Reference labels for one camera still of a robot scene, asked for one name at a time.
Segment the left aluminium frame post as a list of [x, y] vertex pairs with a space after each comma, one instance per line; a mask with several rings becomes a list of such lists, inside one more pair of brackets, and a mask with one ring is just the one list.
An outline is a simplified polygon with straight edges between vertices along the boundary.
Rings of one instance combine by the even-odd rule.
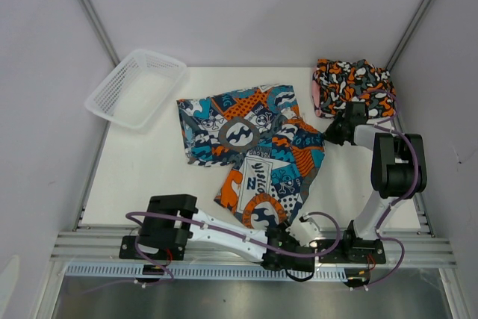
[[87, 21], [90, 24], [90, 27], [93, 30], [93, 33], [96, 35], [97, 40], [99, 41], [100, 46], [104, 50], [105, 54], [108, 56], [109, 61], [116, 66], [120, 62], [120, 57], [117, 54], [116, 49], [111, 41], [111, 38], [106, 31], [106, 28], [103, 25], [100, 16], [92, 2], [92, 0], [77, 0], [81, 9], [83, 10], [84, 15], [87, 18]]

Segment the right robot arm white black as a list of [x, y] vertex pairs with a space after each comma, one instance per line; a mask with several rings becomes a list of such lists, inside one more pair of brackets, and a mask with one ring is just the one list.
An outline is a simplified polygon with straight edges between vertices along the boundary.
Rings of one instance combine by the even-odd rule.
[[427, 184], [423, 138], [371, 124], [366, 104], [349, 102], [327, 128], [325, 140], [341, 146], [348, 142], [372, 151], [372, 194], [344, 231], [338, 248], [348, 261], [371, 255], [383, 263], [380, 230], [403, 202], [423, 192]]

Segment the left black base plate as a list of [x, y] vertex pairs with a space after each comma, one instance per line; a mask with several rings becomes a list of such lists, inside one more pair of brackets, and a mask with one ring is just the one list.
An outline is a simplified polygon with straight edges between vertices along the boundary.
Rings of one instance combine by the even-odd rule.
[[[119, 247], [119, 257], [121, 259], [142, 259], [143, 257], [136, 250], [135, 243], [135, 236], [124, 236]], [[154, 260], [182, 261], [184, 259], [184, 251], [177, 248], [161, 249], [143, 244], [138, 244], [138, 247], [145, 255]]]

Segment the pink shark print shorts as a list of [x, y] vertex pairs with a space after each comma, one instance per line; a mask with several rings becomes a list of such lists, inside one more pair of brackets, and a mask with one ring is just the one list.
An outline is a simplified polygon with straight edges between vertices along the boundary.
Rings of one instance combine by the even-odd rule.
[[314, 112], [317, 117], [322, 116], [321, 101], [320, 101], [321, 87], [318, 77], [314, 73], [311, 80], [311, 99], [314, 105]]

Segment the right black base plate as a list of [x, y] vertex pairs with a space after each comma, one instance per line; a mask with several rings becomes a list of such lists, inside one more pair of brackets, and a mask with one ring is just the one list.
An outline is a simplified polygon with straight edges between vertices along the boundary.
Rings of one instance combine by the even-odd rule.
[[320, 263], [327, 264], [367, 264], [370, 257], [375, 264], [385, 264], [386, 256], [383, 243], [376, 239], [340, 240], [338, 245], [325, 255], [319, 257]]

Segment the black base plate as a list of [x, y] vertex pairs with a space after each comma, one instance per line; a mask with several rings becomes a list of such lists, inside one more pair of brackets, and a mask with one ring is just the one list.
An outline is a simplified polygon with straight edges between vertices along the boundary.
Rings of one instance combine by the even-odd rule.
[[386, 256], [383, 243], [376, 239], [340, 240], [338, 245], [325, 255], [319, 257], [320, 263], [327, 264], [367, 264], [370, 257], [375, 264], [385, 264]]
[[[136, 250], [135, 243], [135, 236], [124, 236], [119, 247], [119, 257], [121, 259], [142, 259], [143, 257]], [[161, 249], [143, 244], [138, 244], [138, 247], [145, 255], [154, 260], [182, 261], [184, 259], [184, 251], [177, 248]]]

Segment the orange camouflage shorts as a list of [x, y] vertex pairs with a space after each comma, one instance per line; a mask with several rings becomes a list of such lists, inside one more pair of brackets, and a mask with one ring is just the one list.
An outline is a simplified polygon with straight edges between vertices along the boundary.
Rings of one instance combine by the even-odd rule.
[[345, 109], [347, 102], [364, 102], [372, 119], [396, 114], [396, 91], [387, 69], [376, 67], [365, 59], [348, 62], [322, 58], [317, 61], [314, 73], [321, 87], [320, 118], [334, 118]]

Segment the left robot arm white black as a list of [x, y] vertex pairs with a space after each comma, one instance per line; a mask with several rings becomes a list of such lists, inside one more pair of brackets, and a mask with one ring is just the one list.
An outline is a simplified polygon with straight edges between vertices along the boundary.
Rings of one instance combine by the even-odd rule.
[[131, 213], [130, 218], [143, 219], [135, 248], [147, 259], [156, 258], [161, 250], [184, 249], [197, 242], [234, 253], [266, 270], [314, 270], [314, 250], [281, 226], [249, 229], [223, 222], [199, 210], [192, 195], [153, 196], [145, 212]]

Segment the right aluminium frame post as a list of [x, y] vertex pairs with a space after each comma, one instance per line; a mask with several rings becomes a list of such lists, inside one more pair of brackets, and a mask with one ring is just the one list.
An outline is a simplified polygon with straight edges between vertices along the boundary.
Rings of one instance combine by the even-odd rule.
[[394, 47], [394, 50], [387, 61], [385, 67], [389, 72], [392, 72], [393, 68], [397, 65], [399, 59], [403, 55], [434, 1], [435, 0], [420, 0], [417, 8], [412, 14], [412, 17], [410, 18], [404, 32], [402, 33], [398, 43]]

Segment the white plastic basket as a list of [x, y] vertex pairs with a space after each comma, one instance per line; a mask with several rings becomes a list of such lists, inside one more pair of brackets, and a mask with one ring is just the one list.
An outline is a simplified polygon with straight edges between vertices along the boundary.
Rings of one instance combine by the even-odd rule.
[[187, 65], [175, 58], [137, 49], [99, 84], [84, 106], [117, 126], [144, 131], [186, 72]]

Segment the aluminium frame post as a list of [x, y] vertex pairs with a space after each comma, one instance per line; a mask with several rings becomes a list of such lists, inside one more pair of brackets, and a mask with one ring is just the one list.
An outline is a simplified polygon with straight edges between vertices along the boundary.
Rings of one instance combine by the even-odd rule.
[[399, 59], [403, 55], [434, 1], [435, 0], [420, 0], [417, 8], [412, 14], [412, 17], [410, 18], [404, 32], [402, 33], [398, 43], [394, 47], [394, 50], [387, 61], [385, 67], [389, 72], [392, 72], [393, 68], [397, 65]]
[[77, 0], [81, 9], [83, 10], [84, 15], [87, 18], [87, 21], [90, 24], [90, 27], [93, 30], [93, 33], [96, 35], [97, 40], [99, 41], [100, 46], [104, 50], [105, 54], [108, 56], [109, 61], [116, 66], [120, 62], [120, 57], [117, 54], [116, 49], [111, 41], [111, 38], [106, 31], [106, 28], [103, 25], [100, 16], [92, 2], [92, 0]]

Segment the blue orange patterned shorts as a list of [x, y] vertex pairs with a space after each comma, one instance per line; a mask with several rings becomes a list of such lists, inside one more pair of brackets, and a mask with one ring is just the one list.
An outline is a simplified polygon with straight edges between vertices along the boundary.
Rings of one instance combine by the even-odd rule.
[[300, 116], [294, 88], [261, 85], [176, 104], [189, 163], [231, 167], [216, 204], [250, 229], [292, 223], [325, 158], [323, 135]]

